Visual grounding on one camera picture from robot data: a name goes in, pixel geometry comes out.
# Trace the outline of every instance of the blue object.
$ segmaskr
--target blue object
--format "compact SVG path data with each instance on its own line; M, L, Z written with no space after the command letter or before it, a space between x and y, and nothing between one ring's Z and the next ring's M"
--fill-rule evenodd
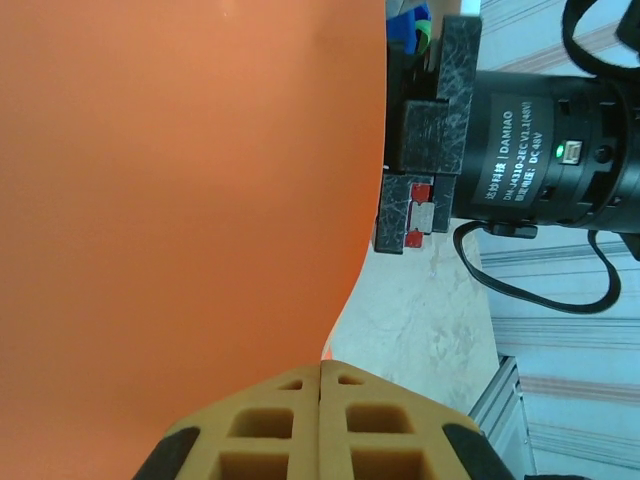
M418 20L431 20L431 13L426 3L387 20L387 41L401 41L404 43L405 53L416 53L418 48L416 21Z

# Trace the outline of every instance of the white wall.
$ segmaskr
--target white wall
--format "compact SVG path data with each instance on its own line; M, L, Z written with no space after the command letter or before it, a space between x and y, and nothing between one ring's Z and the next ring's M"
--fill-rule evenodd
M560 46L563 5L486 0L480 67L579 73ZM599 56L635 65L612 33L627 5L601 0L578 33ZM616 235L598 240L624 288L609 311L570 316L493 292L489 298L498 349L518 361L538 471L631 480L640 478L640 263ZM543 227L536 240L478 234L478 241L485 272L519 287L578 303L606 290L584 231Z

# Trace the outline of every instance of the black motor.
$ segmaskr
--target black motor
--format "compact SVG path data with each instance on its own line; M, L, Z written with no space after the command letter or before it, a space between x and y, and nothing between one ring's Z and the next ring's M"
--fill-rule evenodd
M596 0L568 0L562 36L573 62L593 77L476 71L482 24L445 17L425 55L388 44L387 125L374 248L401 254L424 235L446 232L451 217L470 219L454 246L482 284L567 313L598 313L620 296L620 278L596 244L619 233L640 261L640 68L607 64L580 47L576 25ZM617 30L640 51L640 0ZM534 238L539 225L589 231L609 274L597 302L551 301L475 268L463 237Z

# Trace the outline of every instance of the red component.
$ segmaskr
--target red component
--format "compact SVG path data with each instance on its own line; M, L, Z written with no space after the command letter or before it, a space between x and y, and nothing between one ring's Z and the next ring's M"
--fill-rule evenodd
M426 183L414 183L411 185L411 200L418 203L427 203L431 200L431 185Z
M404 246L408 248L421 248L423 237L424 234L422 232L418 232L417 230L408 232L407 236L404 237Z

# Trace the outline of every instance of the black cable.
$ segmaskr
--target black cable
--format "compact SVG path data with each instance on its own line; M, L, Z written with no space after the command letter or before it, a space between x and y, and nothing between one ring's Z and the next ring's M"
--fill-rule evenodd
M611 264L609 260L607 260L607 257L605 257L604 253L602 253L602 250L600 250L600 247L598 247L596 243L596 235L598 232L596 230L589 230L587 239L589 240L589 245L591 245L593 251L596 252L598 258L602 260L602 263L604 263L605 267L607 268L607 273L609 275L609 288L607 290L607 293L605 293L605 295L597 302L589 303L586 305L574 305L571 303L556 302L554 300L550 300L548 298L544 298L534 293L528 292L527 290L514 287L513 285L501 282L500 280L497 280L474 267L464 253L462 241L464 240L464 237L467 236L467 234L479 228L482 228L490 233L490 224L483 221L473 221L465 223L464 225L456 228L455 232L453 232L453 246L455 247L456 252L458 252L458 255L464 263L464 266L467 267L467 270L469 270L471 276L485 287L488 287L492 290L495 290L496 292L508 295L513 298L525 300L527 302L535 303L537 305L551 308L553 310L558 310L560 312L574 314L594 314L604 312L605 310L611 308L620 298L620 291L622 288L620 276L618 275L616 268Z
M582 70L592 75L637 82L640 79L640 67L628 68L603 62L574 40L573 35L578 22L596 2L597 0L567 0L565 4L562 14L562 41L569 58ZM636 0L629 6L630 11L632 7L638 8Z

